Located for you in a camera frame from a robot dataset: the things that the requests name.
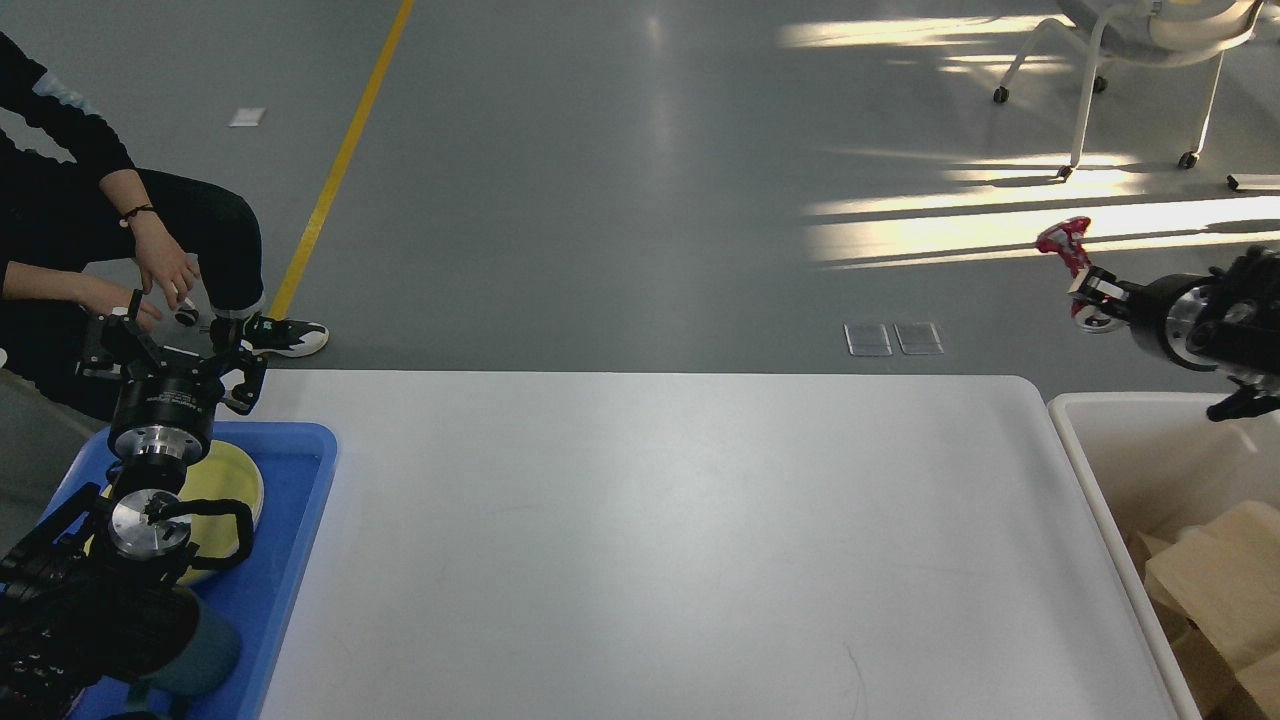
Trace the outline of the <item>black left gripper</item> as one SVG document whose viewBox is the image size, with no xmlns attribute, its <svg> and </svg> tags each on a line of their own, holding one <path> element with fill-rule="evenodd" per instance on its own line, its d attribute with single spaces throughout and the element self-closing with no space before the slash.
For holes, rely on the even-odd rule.
<svg viewBox="0 0 1280 720">
<path fill-rule="evenodd" d="M 160 454 L 204 459 L 212 445 L 221 402 L 248 416 L 262 395 L 268 361 L 248 346 L 242 320 L 214 319 L 212 352 L 195 366 L 195 379 L 169 377 L 163 347 L 141 325 L 141 290 L 124 307 L 92 316 L 86 327 L 78 375 L 128 380 L 111 418 L 108 443 L 118 459 Z"/>
</svg>

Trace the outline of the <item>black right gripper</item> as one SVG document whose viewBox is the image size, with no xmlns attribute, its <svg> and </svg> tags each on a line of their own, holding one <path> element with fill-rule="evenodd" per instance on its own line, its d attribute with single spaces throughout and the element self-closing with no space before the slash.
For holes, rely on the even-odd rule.
<svg viewBox="0 0 1280 720">
<path fill-rule="evenodd" d="M 1208 301 L 1204 275 L 1164 275 L 1130 290 L 1101 266 L 1079 270 L 1068 287 L 1075 323 L 1129 323 L 1132 337 L 1147 354 L 1184 369 L 1215 369 L 1194 355 L 1187 338 Z"/>
</svg>

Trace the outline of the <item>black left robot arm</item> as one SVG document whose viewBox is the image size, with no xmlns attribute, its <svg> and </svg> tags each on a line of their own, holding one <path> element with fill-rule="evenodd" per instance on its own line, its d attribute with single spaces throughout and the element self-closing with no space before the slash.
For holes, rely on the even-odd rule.
<svg viewBox="0 0 1280 720">
<path fill-rule="evenodd" d="M 86 331 L 79 373 L 120 382 L 105 483 L 78 488 L 3 557 L 5 719 L 67 719 L 104 678 L 128 685 L 124 719 L 154 717 L 151 691 L 178 719 L 239 661 L 239 633 L 180 578 L 243 562 L 251 507 L 180 491 L 212 448 L 216 406 L 252 410 L 266 363 L 163 347 L 140 324 L 142 304 L 136 291 Z"/>
</svg>

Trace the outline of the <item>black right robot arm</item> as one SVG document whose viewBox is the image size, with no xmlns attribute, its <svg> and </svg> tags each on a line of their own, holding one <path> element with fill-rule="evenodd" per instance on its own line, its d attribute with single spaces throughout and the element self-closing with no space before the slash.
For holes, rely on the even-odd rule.
<svg viewBox="0 0 1280 720">
<path fill-rule="evenodd" d="M 1073 278 L 1068 295 L 1083 331 L 1125 327 L 1151 356 L 1225 375 L 1236 388 L 1207 409 L 1210 421 L 1277 411 L 1277 251 L 1251 246 L 1226 269 L 1164 275 L 1147 284 L 1087 266 Z"/>
</svg>

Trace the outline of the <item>person left hand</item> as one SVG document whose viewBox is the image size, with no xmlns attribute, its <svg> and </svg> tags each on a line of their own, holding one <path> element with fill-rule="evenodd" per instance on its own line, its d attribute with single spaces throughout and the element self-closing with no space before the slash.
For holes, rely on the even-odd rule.
<svg viewBox="0 0 1280 720">
<path fill-rule="evenodd" d="M 111 315 L 116 307 L 128 309 L 134 291 L 96 275 L 79 273 L 72 291 L 73 301 L 91 315 Z M 150 301 L 142 300 L 134 311 L 134 320 L 147 332 L 164 319 L 164 314 Z"/>
</svg>

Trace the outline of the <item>person right hand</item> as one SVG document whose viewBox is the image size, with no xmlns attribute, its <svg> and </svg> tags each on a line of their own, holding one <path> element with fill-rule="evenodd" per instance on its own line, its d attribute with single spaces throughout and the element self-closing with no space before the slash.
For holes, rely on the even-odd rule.
<svg viewBox="0 0 1280 720">
<path fill-rule="evenodd" d="M 134 263 L 146 293 L 159 292 L 177 310 L 201 281 L 197 261 L 183 250 L 155 210 L 141 209 L 128 220 Z"/>
</svg>

